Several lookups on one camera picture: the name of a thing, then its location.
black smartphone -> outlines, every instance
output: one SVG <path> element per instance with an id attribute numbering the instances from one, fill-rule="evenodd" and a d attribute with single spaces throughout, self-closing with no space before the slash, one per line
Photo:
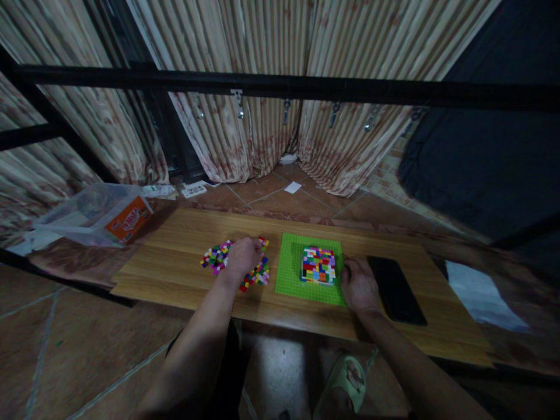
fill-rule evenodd
<path id="1" fill-rule="evenodd" d="M 367 257 L 367 261 L 379 286 L 379 296 L 389 318 L 393 321 L 427 326 L 428 321 L 398 262 L 371 256 Z"/>

person's left hand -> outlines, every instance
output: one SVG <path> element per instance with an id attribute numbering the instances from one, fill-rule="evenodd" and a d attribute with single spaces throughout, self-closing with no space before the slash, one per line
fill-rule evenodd
<path id="1" fill-rule="evenodd" d="M 261 243 L 257 238 L 246 236 L 235 241 L 229 249 L 226 272 L 239 281 L 261 260 Z"/>

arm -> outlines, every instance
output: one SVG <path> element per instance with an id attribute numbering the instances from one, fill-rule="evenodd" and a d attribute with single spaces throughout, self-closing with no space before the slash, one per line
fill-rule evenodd
<path id="1" fill-rule="evenodd" d="M 261 256 L 256 239 L 245 237 L 232 245 L 227 267 L 177 337 L 138 407 L 138 419 L 165 418 L 184 407 L 192 418 L 201 415 L 220 371 L 235 294 Z"/>
<path id="2" fill-rule="evenodd" d="M 426 419 L 492 419 L 453 379 L 397 331 L 380 310 L 373 272 L 366 261 L 345 260 L 341 286 L 352 309 L 403 387 L 414 411 Z"/>

slipper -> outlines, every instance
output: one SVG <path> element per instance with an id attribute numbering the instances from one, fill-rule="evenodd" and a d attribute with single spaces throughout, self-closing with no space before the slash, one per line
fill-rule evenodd
<path id="1" fill-rule="evenodd" d="M 328 377 L 327 385 L 319 398 L 319 402 L 315 410 L 313 410 L 313 420 L 321 418 L 323 406 L 327 402 L 331 390 L 334 388 L 345 390 L 350 396 L 354 412 L 360 411 L 366 394 L 366 376 L 362 365 L 360 365 L 356 358 L 350 355 L 342 355 L 338 358 Z"/>

tabletop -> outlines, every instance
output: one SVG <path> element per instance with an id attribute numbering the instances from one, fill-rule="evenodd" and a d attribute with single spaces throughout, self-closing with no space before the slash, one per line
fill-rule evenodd
<path id="1" fill-rule="evenodd" d="M 115 275 L 112 293 L 196 309 L 214 279 L 212 271 L 201 266 L 202 255 L 227 239 L 262 236 L 269 240 L 269 283 L 238 292 L 233 317 L 369 342 L 348 308 L 274 292 L 283 233 L 337 240 L 347 257 L 374 255 L 398 261 L 428 326 L 393 323 L 395 327 L 427 355 L 493 366 L 486 353 L 492 350 L 488 341 L 413 237 L 180 208 Z"/>

